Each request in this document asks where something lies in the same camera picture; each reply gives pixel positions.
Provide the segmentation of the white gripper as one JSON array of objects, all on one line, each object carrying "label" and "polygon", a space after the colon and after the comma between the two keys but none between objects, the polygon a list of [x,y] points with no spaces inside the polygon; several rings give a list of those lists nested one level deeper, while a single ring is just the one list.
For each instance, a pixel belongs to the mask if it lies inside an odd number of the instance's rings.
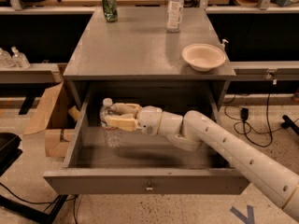
[{"label": "white gripper", "polygon": [[116,111],[121,115],[105,116],[105,122],[108,126],[115,127],[126,132],[133,132],[139,125],[143,134],[156,135],[158,133],[163,114],[163,110],[161,108],[151,105],[141,108],[139,104],[128,103],[115,103],[114,106]]}]

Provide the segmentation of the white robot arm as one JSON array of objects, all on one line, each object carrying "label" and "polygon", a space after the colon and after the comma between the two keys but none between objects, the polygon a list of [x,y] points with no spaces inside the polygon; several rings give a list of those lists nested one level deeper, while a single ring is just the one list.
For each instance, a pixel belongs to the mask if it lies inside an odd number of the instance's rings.
[{"label": "white robot arm", "polygon": [[187,151],[195,151],[203,143],[209,145],[284,213],[299,221],[299,175],[202,113],[191,110],[181,116],[155,106],[111,103],[101,108],[100,120],[105,128],[161,135]]}]

